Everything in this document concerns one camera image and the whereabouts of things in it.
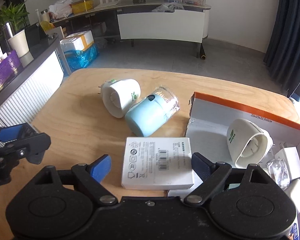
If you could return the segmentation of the white product box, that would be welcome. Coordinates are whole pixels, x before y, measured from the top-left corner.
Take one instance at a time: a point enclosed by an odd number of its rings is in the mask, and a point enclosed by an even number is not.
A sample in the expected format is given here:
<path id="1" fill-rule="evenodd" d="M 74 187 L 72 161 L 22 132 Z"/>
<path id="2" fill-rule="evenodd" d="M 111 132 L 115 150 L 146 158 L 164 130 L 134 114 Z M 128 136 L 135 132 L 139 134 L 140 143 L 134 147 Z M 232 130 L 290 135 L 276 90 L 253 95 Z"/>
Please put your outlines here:
<path id="1" fill-rule="evenodd" d="M 128 137 L 121 185 L 130 190 L 187 190 L 193 185 L 190 139 Z"/>

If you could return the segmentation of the clear glass refill bottle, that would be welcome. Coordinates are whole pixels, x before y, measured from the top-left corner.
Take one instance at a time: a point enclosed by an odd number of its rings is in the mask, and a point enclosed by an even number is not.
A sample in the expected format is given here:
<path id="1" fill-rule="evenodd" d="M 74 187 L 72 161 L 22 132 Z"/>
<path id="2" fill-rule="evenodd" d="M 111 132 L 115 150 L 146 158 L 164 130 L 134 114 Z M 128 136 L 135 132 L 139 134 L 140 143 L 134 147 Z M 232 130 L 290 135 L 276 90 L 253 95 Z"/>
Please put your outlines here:
<path id="1" fill-rule="evenodd" d="M 269 176 L 282 189 L 286 190 L 290 185 L 290 176 L 288 167 L 284 159 L 275 158 L 266 163 Z"/>

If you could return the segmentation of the blue toothpick jar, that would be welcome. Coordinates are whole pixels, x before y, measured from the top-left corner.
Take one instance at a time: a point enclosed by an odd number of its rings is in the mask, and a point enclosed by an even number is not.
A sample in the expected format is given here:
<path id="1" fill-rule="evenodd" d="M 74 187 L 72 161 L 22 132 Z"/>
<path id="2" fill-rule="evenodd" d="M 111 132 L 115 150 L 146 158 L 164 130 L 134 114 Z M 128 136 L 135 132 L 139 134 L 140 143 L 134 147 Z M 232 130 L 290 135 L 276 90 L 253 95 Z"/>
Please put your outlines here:
<path id="1" fill-rule="evenodd" d="M 167 87 L 159 86 L 132 106 L 125 115 L 130 130 L 138 137 L 149 137 L 179 111 L 177 96 Z"/>

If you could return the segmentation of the white plug heater green button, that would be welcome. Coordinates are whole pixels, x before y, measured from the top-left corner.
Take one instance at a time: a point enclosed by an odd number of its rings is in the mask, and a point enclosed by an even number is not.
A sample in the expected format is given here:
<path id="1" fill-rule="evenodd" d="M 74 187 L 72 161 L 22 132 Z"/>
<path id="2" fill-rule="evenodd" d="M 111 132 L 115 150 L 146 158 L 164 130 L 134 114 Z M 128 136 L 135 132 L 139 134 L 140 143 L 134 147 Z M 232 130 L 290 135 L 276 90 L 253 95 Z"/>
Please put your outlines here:
<path id="1" fill-rule="evenodd" d="M 141 87 L 134 79 L 110 80 L 101 85 L 101 97 L 107 111 L 121 119 L 139 99 Z"/>

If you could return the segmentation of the round side table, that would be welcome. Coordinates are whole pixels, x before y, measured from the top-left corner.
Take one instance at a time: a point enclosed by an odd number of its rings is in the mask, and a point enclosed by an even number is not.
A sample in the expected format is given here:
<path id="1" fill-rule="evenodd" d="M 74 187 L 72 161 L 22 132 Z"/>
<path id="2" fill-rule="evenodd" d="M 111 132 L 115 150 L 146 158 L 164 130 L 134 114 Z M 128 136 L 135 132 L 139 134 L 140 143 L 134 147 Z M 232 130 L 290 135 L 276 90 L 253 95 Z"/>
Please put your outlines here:
<path id="1" fill-rule="evenodd" d="M 31 123 L 58 90 L 65 73 L 72 73 L 56 33 L 39 40 L 20 61 L 0 86 L 0 127 Z"/>

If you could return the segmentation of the white plug heater in box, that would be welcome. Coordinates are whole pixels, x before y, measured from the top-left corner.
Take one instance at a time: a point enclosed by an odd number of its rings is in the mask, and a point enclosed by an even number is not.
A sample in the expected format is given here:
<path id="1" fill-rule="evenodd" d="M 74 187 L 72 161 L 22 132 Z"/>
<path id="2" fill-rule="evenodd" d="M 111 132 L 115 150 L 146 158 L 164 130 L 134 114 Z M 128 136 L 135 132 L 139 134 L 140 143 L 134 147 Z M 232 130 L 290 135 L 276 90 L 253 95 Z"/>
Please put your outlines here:
<path id="1" fill-rule="evenodd" d="M 246 119 L 235 119 L 228 127 L 227 146 L 236 168 L 259 163 L 273 146 L 268 131 Z"/>

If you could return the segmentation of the orange cardboard box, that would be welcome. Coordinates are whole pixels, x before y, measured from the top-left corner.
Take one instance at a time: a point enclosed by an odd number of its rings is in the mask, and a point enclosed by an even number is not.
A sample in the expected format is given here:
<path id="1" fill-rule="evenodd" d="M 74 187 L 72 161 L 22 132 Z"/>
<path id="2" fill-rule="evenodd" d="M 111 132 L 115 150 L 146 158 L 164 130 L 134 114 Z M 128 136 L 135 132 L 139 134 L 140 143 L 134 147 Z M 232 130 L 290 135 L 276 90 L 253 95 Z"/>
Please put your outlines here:
<path id="1" fill-rule="evenodd" d="M 300 239 L 300 124 L 196 92 L 186 135 L 196 182 L 174 239 Z"/>

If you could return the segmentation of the purple tray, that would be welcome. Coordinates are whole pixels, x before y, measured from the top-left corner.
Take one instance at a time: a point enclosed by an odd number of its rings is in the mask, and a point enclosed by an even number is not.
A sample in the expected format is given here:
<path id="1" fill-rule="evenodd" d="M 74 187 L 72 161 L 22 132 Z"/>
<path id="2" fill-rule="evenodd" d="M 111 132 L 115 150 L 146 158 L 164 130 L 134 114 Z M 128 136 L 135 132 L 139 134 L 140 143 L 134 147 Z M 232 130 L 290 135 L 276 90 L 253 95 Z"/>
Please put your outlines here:
<path id="1" fill-rule="evenodd" d="M 18 69 L 21 66 L 22 64 L 15 50 L 0 63 L 0 91 L 18 74 Z"/>

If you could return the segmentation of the white paper cup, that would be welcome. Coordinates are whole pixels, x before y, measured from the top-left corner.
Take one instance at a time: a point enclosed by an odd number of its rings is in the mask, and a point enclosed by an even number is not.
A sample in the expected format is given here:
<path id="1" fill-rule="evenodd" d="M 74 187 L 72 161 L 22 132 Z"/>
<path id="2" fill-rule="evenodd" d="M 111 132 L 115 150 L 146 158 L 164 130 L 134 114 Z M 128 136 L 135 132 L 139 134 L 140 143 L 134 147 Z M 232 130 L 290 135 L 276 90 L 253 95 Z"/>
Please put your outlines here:
<path id="1" fill-rule="evenodd" d="M 8 39 L 8 43 L 12 50 L 16 51 L 18 57 L 23 57 L 29 52 L 25 30 L 20 31 L 19 33 Z"/>

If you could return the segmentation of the blue plastic bag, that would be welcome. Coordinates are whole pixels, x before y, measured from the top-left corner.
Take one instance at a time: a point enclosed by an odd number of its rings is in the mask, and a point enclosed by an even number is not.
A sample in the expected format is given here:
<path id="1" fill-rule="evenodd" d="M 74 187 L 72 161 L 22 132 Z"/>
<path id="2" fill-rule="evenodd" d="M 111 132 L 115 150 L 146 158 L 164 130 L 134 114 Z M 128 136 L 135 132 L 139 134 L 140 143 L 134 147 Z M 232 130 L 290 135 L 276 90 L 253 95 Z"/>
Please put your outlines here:
<path id="1" fill-rule="evenodd" d="M 87 68 L 99 55 L 96 44 L 92 44 L 85 51 L 69 50 L 64 52 L 68 66 L 72 72 Z"/>

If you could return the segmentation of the white yellow carton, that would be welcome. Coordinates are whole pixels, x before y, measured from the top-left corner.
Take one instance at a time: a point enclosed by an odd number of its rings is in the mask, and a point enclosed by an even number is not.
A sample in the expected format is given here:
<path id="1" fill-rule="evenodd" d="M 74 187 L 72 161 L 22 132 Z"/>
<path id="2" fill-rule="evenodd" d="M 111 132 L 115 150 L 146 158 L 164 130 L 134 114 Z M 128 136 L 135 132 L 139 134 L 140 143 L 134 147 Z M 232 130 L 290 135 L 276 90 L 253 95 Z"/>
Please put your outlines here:
<path id="1" fill-rule="evenodd" d="M 60 41 L 63 52 L 71 50 L 86 51 L 94 44 L 91 30 L 81 31 L 68 35 Z"/>

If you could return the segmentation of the white plastic bag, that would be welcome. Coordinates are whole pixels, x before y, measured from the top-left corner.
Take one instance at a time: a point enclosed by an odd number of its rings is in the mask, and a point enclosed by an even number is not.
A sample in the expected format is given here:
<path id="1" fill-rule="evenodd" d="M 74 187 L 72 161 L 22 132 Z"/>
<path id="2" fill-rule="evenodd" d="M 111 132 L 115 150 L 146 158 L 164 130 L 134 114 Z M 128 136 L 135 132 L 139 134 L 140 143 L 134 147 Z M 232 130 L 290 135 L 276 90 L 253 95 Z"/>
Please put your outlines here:
<path id="1" fill-rule="evenodd" d="M 59 0 L 49 6 L 49 12 L 54 20 L 68 17 L 73 13 L 72 0 Z"/>

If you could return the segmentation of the dark blue curtain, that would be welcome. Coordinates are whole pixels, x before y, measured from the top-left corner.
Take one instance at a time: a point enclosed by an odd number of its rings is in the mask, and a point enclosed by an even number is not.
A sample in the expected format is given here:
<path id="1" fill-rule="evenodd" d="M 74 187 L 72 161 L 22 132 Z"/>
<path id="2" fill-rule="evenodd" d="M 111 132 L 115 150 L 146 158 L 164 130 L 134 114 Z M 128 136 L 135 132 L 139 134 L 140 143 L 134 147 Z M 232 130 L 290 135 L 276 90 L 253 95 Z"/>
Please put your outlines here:
<path id="1" fill-rule="evenodd" d="M 300 0 L 279 0 L 263 61 L 287 97 L 300 101 Z"/>

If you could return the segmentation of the yellow box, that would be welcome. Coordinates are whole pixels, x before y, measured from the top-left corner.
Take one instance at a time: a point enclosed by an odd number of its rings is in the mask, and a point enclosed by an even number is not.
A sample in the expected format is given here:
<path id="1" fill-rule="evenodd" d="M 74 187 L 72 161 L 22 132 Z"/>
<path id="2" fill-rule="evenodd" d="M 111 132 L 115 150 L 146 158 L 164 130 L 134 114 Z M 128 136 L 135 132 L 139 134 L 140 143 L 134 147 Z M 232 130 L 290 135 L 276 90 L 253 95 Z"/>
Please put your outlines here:
<path id="1" fill-rule="evenodd" d="M 80 0 L 72 3 L 73 14 L 79 14 L 94 8 L 93 0 Z"/>

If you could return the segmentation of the white tv cabinet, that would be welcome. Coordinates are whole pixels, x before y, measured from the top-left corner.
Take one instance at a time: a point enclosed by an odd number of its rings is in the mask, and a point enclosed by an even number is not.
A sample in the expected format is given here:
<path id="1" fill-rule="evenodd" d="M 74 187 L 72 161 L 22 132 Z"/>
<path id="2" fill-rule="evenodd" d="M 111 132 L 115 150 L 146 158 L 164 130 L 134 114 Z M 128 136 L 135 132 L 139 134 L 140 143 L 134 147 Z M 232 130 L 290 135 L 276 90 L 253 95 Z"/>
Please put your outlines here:
<path id="1" fill-rule="evenodd" d="M 68 23 L 79 17 L 91 18 L 97 14 L 112 12 L 117 20 L 115 34 L 122 40 L 172 40 L 197 44 L 197 58 L 204 59 L 203 40 L 208 37 L 211 6 L 205 4 L 180 3 L 183 10 L 153 12 L 168 0 L 134 4 L 132 2 L 101 3 L 94 9 L 71 15 L 53 22 L 55 25 Z"/>

